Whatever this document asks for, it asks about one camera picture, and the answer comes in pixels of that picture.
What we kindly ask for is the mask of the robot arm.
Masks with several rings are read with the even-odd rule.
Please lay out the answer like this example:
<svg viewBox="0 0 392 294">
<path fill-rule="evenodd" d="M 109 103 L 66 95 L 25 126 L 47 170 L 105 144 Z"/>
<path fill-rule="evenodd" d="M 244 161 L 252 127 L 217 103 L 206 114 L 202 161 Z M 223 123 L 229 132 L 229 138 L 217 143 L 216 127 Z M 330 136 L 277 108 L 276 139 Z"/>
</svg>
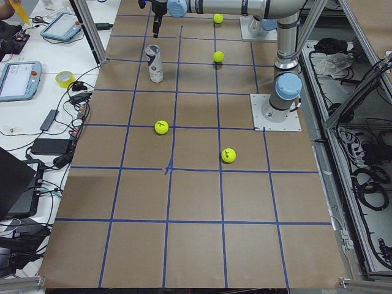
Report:
<svg viewBox="0 0 392 294">
<path fill-rule="evenodd" d="M 291 106 L 299 99 L 302 89 L 302 82 L 295 69 L 298 66 L 297 27 L 300 23 L 300 9 L 304 4 L 300 0 L 156 0 L 151 2 L 154 13 L 153 37 L 158 37 L 166 13 L 173 18 L 182 18 L 187 13 L 240 15 L 241 22 L 247 26 L 242 31 L 244 40 L 265 40 L 270 32 L 276 31 L 274 92 L 263 104 L 260 113 L 272 123 L 282 123 L 296 110 Z"/>
</svg>

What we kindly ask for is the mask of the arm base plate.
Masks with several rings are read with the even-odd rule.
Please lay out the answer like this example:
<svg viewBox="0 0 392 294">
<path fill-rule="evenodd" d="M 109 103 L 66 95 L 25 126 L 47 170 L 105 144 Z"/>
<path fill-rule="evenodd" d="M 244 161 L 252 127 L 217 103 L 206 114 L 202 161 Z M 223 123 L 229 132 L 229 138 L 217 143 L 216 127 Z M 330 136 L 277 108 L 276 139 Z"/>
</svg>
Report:
<svg viewBox="0 0 392 294">
<path fill-rule="evenodd" d="M 257 16 L 240 18 L 241 37 L 248 42 L 277 42 L 277 20 Z"/>
<path fill-rule="evenodd" d="M 301 132 L 295 103 L 288 110 L 276 110 L 270 105 L 270 94 L 251 94 L 254 130 L 266 132 Z"/>
</svg>

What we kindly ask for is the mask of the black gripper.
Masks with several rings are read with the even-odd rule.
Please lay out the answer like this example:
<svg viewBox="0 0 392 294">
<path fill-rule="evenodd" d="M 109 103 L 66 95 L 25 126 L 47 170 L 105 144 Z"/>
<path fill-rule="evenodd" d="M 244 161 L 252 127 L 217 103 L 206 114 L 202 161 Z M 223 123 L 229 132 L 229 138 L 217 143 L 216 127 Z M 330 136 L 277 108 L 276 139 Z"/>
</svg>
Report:
<svg viewBox="0 0 392 294">
<path fill-rule="evenodd" d="M 152 0 L 152 10 L 155 14 L 153 22 L 153 37 L 159 37 L 162 17 L 167 13 L 167 0 Z"/>
</svg>

